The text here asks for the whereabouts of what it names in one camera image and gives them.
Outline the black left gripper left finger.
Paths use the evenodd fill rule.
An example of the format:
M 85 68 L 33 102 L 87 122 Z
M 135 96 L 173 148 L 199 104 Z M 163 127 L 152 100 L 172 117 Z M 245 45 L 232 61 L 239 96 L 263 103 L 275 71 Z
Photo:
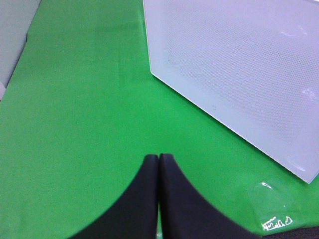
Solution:
M 159 157 L 148 154 L 116 202 L 72 239 L 155 239 L 158 225 Z

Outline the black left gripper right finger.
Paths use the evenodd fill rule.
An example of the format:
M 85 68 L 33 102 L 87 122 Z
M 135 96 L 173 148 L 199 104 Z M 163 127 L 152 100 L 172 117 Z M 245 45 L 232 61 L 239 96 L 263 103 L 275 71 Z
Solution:
M 256 239 L 218 211 L 193 187 L 174 156 L 159 157 L 159 207 L 165 239 Z

